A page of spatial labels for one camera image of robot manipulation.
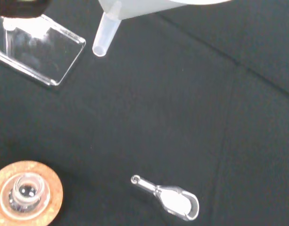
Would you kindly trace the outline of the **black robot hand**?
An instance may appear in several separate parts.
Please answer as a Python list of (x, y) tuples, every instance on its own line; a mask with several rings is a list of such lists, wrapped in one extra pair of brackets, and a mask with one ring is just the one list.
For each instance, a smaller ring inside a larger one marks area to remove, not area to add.
[(0, 0), (0, 16), (36, 18), (41, 16), (51, 0)]

